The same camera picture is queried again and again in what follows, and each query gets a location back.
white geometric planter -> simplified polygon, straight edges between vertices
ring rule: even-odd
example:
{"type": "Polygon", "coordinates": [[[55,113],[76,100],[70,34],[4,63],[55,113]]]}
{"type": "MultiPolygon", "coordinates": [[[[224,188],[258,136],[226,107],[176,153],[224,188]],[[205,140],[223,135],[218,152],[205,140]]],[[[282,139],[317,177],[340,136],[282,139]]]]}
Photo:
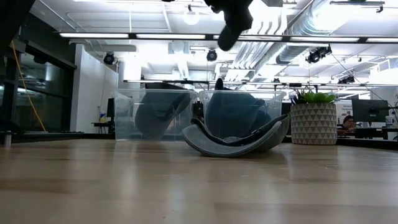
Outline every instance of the white geometric planter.
{"type": "Polygon", "coordinates": [[[337,142],[336,105],[307,103],[291,107],[294,144],[334,145],[337,142]]]}

person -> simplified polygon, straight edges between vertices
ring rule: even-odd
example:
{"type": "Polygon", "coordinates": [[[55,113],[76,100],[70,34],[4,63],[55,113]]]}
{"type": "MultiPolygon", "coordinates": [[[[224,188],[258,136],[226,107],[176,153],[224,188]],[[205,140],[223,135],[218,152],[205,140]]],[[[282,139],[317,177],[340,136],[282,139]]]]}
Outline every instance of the person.
{"type": "Polygon", "coordinates": [[[342,136],[345,135],[346,133],[352,133],[353,131],[355,131],[355,126],[356,124],[354,121],[354,117],[348,115],[343,120],[343,126],[337,129],[337,134],[342,136]]]}

wooden tabletop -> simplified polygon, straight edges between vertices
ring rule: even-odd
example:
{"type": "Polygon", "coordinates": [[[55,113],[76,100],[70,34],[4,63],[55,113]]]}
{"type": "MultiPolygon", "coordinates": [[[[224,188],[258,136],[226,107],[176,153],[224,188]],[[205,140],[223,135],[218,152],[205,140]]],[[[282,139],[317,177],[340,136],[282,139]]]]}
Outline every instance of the wooden tabletop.
{"type": "Polygon", "coordinates": [[[397,223],[398,154],[283,144],[240,159],[184,142],[0,149],[0,223],[397,223]]]}

transparent storage container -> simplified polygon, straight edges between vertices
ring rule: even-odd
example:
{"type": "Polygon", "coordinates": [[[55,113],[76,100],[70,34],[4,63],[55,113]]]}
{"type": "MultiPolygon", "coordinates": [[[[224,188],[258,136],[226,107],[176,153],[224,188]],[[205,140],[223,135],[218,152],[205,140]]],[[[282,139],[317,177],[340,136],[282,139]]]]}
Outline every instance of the transparent storage container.
{"type": "Polygon", "coordinates": [[[281,91],[208,90],[199,93],[212,135],[243,138],[281,115],[281,91]]]}
{"type": "Polygon", "coordinates": [[[191,125],[197,97],[191,90],[118,90],[116,140],[183,141],[182,130],[191,125]]]}

orange cable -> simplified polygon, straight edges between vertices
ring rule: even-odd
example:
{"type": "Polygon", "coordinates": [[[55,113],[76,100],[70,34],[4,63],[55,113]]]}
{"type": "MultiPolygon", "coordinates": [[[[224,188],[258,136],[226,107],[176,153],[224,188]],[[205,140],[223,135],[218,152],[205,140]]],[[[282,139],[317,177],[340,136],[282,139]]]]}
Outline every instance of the orange cable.
{"type": "Polygon", "coordinates": [[[40,125],[42,126],[43,131],[46,131],[46,129],[45,129],[44,125],[43,125],[43,122],[42,122],[42,120],[40,119],[39,115],[37,114],[36,108],[35,108],[35,106],[33,105],[33,102],[32,102],[32,100],[30,99],[29,93],[28,93],[28,91],[27,91],[26,84],[25,84],[25,79],[24,79],[24,76],[22,75],[21,66],[19,66],[18,56],[17,56],[17,52],[15,51],[15,45],[14,45],[14,41],[13,41],[13,40],[11,41],[11,45],[12,45],[12,51],[14,52],[15,61],[17,62],[17,67],[18,67],[19,75],[21,76],[22,84],[24,85],[24,88],[25,88],[25,91],[26,91],[27,98],[29,99],[30,105],[32,106],[32,109],[33,109],[33,111],[34,111],[34,113],[35,113],[37,119],[39,119],[39,122],[40,122],[40,125]]]}

